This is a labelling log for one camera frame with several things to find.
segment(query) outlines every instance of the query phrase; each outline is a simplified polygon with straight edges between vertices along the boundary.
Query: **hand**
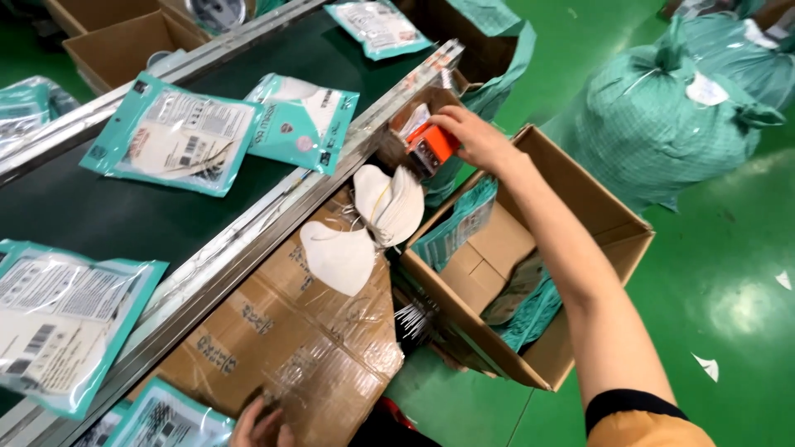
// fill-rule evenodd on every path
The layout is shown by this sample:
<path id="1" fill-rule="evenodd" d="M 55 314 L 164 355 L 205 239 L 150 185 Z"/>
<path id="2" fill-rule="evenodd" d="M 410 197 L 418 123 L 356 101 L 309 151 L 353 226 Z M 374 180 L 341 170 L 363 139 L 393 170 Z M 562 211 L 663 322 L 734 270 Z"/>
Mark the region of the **hand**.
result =
<path id="1" fill-rule="evenodd" d="M 441 126 L 463 144 L 458 156 L 476 168 L 503 178 L 521 169 L 529 157 L 516 149 L 505 135 L 465 108 L 444 106 L 428 122 Z"/>
<path id="2" fill-rule="evenodd" d="M 243 410 L 235 430 L 229 437 L 229 447 L 271 447 L 266 444 L 266 439 L 273 435 L 277 421 L 284 411 L 280 408 L 254 426 L 257 416 L 263 408 L 265 408 L 265 398 L 259 396 Z M 273 447 L 293 447 L 294 445 L 293 431 L 289 426 L 283 424 L 279 428 L 278 440 Z"/>

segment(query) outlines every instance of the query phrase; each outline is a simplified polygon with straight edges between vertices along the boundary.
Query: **orange tape dispenser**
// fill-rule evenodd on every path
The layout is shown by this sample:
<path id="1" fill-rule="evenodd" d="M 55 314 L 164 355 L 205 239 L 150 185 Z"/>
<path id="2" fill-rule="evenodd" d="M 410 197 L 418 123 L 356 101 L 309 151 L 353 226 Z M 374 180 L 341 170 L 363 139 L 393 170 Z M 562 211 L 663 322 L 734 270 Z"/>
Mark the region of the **orange tape dispenser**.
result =
<path id="1" fill-rule="evenodd" d="M 406 155 L 425 178 L 433 177 L 461 146 L 450 132 L 427 122 L 412 132 L 406 142 L 409 143 Z"/>

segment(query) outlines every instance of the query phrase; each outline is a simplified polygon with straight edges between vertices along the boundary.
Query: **green conveyor belt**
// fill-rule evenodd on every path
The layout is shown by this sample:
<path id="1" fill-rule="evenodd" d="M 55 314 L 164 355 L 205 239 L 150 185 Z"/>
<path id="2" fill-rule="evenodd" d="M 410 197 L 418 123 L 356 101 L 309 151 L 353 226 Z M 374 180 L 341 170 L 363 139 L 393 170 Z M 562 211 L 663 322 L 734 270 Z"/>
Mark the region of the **green conveyor belt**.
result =
<path id="1" fill-rule="evenodd" d="M 262 76 L 276 72 L 360 92 L 358 115 L 431 52 L 373 62 L 318 11 L 183 87 L 243 99 Z M 171 263 L 170 273 L 294 169 L 247 156 L 231 191 L 219 199 L 104 178 L 77 165 L 87 148 L 77 146 L 0 188 L 0 239 L 31 240 L 96 259 L 160 259 Z"/>

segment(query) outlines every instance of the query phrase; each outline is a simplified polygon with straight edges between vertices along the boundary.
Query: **black cuff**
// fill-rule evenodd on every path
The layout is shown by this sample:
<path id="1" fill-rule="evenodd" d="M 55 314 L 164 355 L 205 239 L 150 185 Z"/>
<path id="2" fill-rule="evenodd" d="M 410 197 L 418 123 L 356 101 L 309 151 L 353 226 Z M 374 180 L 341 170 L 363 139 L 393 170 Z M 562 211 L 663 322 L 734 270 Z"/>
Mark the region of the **black cuff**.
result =
<path id="1" fill-rule="evenodd" d="M 607 416 L 619 411 L 633 410 L 690 420 L 677 406 L 651 393 L 637 390 L 609 390 L 599 393 L 588 404 L 585 410 L 585 436 L 591 434 L 596 424 Z"/>

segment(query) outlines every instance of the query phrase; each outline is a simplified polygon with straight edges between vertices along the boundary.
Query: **orange sleeve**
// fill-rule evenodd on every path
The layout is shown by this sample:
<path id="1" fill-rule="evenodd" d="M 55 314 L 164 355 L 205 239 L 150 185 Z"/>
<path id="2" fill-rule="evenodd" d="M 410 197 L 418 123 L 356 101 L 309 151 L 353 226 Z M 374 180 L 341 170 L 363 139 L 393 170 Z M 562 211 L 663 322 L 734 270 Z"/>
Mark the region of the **orange sleeve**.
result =
<path id="1" fill-rule="evenodd" d="M 645 411 L 620 411 L 603 418 L 588 436 L 588 447 L 715 447 L 698 426 L 681 418 Z"/>

